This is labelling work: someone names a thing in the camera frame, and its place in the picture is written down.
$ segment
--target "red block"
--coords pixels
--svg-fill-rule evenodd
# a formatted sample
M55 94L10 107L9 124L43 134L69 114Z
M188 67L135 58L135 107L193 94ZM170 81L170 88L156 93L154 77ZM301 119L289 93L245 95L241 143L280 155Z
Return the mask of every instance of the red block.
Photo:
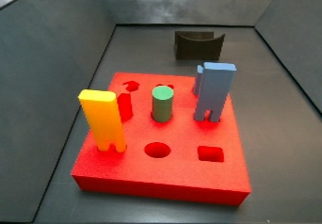
M221 122L194 121L196 78L118 73L109 89L119 93L129 81L138 82L139 89L131 92L134 117L123 123L127 150L99 152L90 131L73 170L81 189L240 205L250 183L230 96ZM160 83L176 89L166 123L152 118Z

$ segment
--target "gray floor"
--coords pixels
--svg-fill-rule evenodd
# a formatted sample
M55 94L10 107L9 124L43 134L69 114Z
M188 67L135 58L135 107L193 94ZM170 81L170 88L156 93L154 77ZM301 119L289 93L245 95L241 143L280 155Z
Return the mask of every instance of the gray floor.
M115 72L196 75L202 62L176 60L176 30L226 33L221 61L238 68L232 96L253 193L236 208L82 192L70 175L89 131L81 113L35 221L321 222L321 117L253 28L119 26L93 88L107 89Z

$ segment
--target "blue block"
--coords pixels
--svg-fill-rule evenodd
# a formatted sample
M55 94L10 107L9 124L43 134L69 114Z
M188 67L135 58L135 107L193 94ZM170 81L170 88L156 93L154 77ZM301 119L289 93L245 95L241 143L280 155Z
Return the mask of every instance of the blue block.
M197 94L197 95L200 94L200 88L201 88L201 83L202 83L204 71L205 71L205 67L198 65L196 86L194 86L194 94Z
M237 67L232 63L206 62L205 67L198 66L194 87L194 93L200 95L194 116L196 120L204 121L205 113L210 110L210 121L220 121L236 72Z

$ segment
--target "yellow block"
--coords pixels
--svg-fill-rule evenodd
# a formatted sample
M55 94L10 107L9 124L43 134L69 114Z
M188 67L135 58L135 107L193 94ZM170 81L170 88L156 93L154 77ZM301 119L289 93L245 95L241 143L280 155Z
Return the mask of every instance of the yellow block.
M98 149L106 152L114 143L118 152L126 151L126 141L118 112L117 93L85 89L78 99L83 107Z

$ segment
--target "square hole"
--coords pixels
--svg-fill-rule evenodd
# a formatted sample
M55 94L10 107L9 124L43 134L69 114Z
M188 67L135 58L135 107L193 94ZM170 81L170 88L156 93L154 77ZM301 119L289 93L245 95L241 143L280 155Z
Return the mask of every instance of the square hole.
M220 147L200 146L200 160L210 162L225 162L225 152Z

